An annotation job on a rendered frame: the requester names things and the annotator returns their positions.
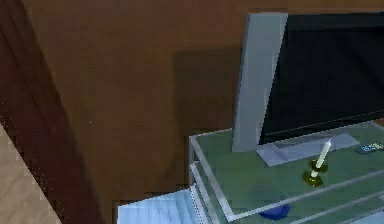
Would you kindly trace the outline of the green glass television stand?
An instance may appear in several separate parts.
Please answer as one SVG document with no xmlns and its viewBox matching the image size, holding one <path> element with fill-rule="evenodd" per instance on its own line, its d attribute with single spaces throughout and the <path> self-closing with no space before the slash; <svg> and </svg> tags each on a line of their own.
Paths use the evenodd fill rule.
<svg viewBox="0 0 384 224">
<path fill-rule="evenodd" d="M 384 127 L 365 122 L 248 152 L 232 151 L 231 140 L 230 129 L 189 138 L 191 171 L 212 224 L 384 224 L 384 150 L 356 152 L 384 143 Z M 328 140 L 328 169 L 313 187 L 302 175 Z M 285 204 L 286 218 L 260 215 Z"/>
</svg>

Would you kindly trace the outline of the blue round dish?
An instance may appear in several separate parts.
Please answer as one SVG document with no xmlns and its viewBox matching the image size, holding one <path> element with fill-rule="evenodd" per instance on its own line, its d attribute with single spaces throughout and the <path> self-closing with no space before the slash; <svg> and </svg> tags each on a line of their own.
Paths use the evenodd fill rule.
<svg viewBox="0 0 384 224">
<path fill-rule="evenodd" d="M 280 220 L 286 218 L 290 212 L 290 206 L 288 204 L 281 205 L 260 213 L 260 215 L 269 220 Z"/>
</svg>

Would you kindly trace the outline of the white candle in brass holder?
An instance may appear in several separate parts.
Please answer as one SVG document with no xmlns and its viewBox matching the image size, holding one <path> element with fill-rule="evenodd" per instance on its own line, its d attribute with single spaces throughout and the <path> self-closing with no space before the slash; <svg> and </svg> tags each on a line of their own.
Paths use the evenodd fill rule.
<svg viewBox="0 0 384 224">
<path fill-rule="evenodd" d="M 302 175 L 302 179 L 305 183 L 313 186 L 313 187 L 318 187 L 323 184 L 323 181 L 321 177 L 319 176 L 320 173 L 324 173 L 327 171 L 328 166 L 325 165 L 325 158 L 332 146 L 331 140 L 328 140 L 324 146 L 323 149 L 318 157 L 317 160 L 312 160 L 310 165 L 311 165 L 311 170 L 310 171 L 305 171 Z"/>
</svg>

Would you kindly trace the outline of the grey flat television set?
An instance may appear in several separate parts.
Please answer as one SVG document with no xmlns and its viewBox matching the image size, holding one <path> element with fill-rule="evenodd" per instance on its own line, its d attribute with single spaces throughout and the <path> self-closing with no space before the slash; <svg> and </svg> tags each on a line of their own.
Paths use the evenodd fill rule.
<svg viewBox="0 0 384 224">
<path fill-rule="evenodd" d="M 247 17 L 231 149 L 267 166 L 358 145 L 384 115 L 384 12 Z"/>
</svg>

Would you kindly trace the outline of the grey remote control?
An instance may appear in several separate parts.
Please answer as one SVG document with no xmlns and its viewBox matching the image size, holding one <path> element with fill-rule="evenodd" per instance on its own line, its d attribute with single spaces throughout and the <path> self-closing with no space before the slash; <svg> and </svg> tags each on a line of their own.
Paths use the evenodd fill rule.
<svg viewBox="0 0 384 224">
<path fill-rule="evenodd" d="M 359 154 L 370 154 L 378 151 L 384 150 L 384 144 L 380 142 L 375 142 L 367 145 L 362 145 L 356 149 L 356 152 Z"/>
</svg>

